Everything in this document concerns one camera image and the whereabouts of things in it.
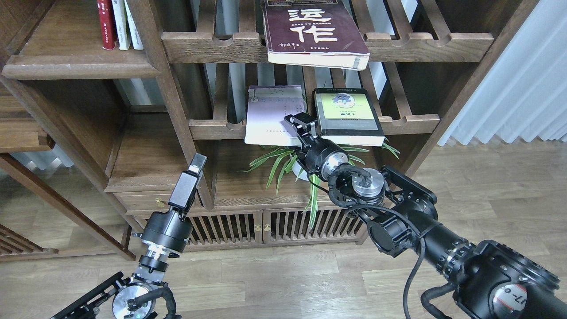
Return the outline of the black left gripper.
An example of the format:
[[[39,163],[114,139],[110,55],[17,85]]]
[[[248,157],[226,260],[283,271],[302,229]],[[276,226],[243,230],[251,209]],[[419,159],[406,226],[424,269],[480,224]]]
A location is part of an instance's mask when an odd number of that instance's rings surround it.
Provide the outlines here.
[[[178,258],[188,243],[193,225],[187,213],[194,202],[197,186],[203,176],[207,157],[195,154],[184,170],[168,200],[170,210],[153,212],[142,233],[134,233],[148,245],[149,258]]]

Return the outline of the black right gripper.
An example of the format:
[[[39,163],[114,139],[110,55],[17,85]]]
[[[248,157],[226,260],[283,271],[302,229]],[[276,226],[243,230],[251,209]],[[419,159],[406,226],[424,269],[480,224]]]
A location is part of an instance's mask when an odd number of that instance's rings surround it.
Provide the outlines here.
[[[302,144],[296,149],[297,162],[308,175],[314,174],[321,180],[328,180],[338,166],[348,163],[349,156],[346,151],[318,135],[316,117],[298,113],[286,115],[284,121],[291,125]]]

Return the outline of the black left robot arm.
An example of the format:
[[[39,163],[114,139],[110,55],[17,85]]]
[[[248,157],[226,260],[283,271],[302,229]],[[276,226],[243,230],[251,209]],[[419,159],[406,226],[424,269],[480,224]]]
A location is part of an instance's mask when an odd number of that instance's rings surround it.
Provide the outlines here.
[[[55,319],[94,319],[102,303],[112,299],[116,319],[154,319],[157,299],[166,302],[166,318],[179,319],[176,302],[168,284],[163,280],[168,258],[178,258],[184,251],[193,230],[187,213],[194,202],[197,185],[203,176],[206,157],[195,154],[183,171],[168,201],[167,212],[154,212],[144,231],[136,233],[148,246],[131,277],[117,272],[91,289],[81,298],[55,314]]]

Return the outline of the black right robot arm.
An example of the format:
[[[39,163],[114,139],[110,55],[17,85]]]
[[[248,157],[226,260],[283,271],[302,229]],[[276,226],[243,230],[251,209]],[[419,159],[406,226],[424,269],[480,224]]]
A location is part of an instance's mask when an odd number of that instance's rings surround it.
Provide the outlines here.
[[[438,319],[446,315],[431,300],[452,293],[458,307],[474,319],[564,319],[566,304],[554,292],[559,279],[504,244],[472,244],[438,221],[433,192],[389,165],[380,170],[349,164],[349,156],[316,132],[306,113],[285,116],[301,143],[294,151],[308,175],[328,184],[328,196],[367,227],[379,252],[396,257],[407,249],[419,258],[406,282],[404,313],[409,317],[409,285],[423,261],[447,283],[426,290],[421,303]]]

